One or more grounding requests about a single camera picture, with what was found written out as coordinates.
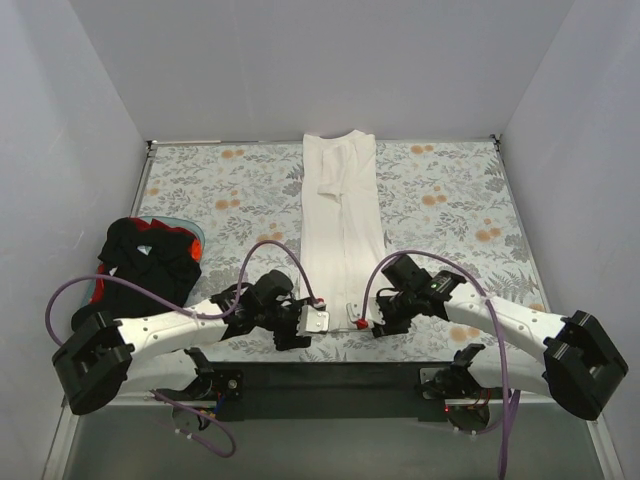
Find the white t shirt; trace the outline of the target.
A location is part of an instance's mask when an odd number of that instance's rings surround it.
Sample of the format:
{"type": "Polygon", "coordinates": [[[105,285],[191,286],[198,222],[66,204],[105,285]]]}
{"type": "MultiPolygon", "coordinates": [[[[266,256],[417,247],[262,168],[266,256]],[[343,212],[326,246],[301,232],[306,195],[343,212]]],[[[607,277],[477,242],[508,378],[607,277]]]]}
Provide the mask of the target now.
{"type": "Polygon", "coordinates": [[[356,330],[346,304],[361,306],[385,286],[368,281],[386,256],[376,183],[375,136],[354,130],[342,137],[303,138],[302,230],[299,260],[330,313],[329,331],[356,330]]]}

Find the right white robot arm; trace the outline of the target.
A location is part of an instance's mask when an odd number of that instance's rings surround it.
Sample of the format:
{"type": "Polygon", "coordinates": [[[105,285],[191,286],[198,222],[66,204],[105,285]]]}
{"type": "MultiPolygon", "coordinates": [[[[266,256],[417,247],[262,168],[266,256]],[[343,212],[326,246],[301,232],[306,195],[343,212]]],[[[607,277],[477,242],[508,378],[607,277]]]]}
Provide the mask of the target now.
{"type": "Polygon", "coordinates": [[[553,399],[583,420],[597,419],[629,367],[592,314],[536,311],[490,294],[463,267],[448,261],[435,275],[419,267],[414,250],[384,258],[374,269],[389,294],[374,297],[375,337],[405,334],[418,316],[435,317],[492,334],[495,349],[472,343],[425,381],[432,398],[470,398],[499,388],[553,399]]]}

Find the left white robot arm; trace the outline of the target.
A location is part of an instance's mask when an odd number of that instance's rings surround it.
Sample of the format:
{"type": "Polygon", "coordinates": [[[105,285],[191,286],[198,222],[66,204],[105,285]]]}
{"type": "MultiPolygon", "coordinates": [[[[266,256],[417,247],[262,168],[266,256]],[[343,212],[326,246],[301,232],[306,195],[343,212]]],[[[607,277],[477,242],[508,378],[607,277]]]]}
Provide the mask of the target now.
{"type": "Polygon", "coordinates": [[[137,317],[105,309],[88,315],[52,358],[71,411],[87,415],[119,395],[158,389],[207,396],[222,383],[202,347],[255,328],[271,332],[279,351],[308,347],[314,327],[327,318],[326,305],[298,298],[293,289],[286,274],[271,270],[192,307],[137,317]]]}

